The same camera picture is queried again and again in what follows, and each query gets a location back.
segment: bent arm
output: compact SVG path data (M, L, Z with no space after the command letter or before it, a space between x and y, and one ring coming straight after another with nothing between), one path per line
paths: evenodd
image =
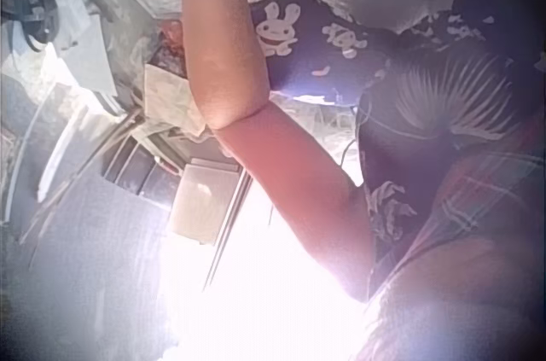
M183 12L191 89L208 125L309 254L364 298L372 263L365 201L320 145L269 102L247 0L183 0Z

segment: white pattern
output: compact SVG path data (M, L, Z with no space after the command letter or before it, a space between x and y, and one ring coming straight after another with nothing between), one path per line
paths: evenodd
M265 56L287 56L292 52L290 44L298 41L293 25L301 14L298 4L289 4L285 10L284 19L279 18L279 5L272 2L265 7L267 20L256 26L258 41Z
M322 29L322 33L328 35L326 42L332 44L334 47L341 48L343 56L347 59L357 56L356 49L364 49L368 46L368 41L357 40L357 34L354 31L334 22L330 26L325 26Z
M447 126L455 135L500 139L512 120L506 113L511 83L498 75L497 68L497 57L490 55L448 60L434 77L427 69L412 68L402 76L397 110L428 134Z
M403 230L396 225L396 217L410 217L417 214L410 205L397 201L393 197L397 193L404 194L404 187L387 181L370 194L364 183L364 191L368 202L369 218L378 237L385 242L399 240Z

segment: bright light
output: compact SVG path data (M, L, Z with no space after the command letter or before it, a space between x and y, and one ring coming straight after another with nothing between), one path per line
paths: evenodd
M363 305L306 254L278 214L268 225L270 208L253 184L204 294L212 248L169 236L162 281L180 345L165 359L349 358Z

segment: black cable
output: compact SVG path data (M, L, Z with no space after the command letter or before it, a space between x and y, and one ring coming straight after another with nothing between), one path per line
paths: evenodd
M341 155L341 162L340 162L340 166L343 167L343 162L345 162L345 157L347 155L347 152L349 151L349 148L352 146L352 144L354 142L356 142L357 139L353 139L352 141L349 142L349 144L346 146L345 150L343 151L343 155Z

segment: person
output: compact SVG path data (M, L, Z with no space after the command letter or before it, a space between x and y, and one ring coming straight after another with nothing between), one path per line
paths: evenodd
M355 359L544 356L544 38L526 3L455 0L396 34L321 0L183 0L207 124L367 303ZM357 107L363 186L270 90Z

